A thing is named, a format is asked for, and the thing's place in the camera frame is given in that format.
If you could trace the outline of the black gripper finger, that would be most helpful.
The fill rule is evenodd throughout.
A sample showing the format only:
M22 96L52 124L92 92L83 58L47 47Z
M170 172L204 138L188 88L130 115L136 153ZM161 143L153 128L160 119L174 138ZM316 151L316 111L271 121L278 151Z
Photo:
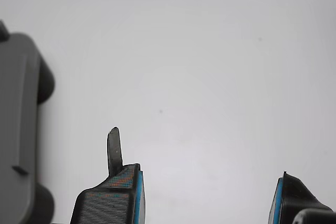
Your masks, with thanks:
M71 223L145 223L143 171L138 163L123 165L120 132L107 137L108 177L82 191L75 202Z
M333 223L333 210L322 204L304 183L286 172L278 179L269 224Z

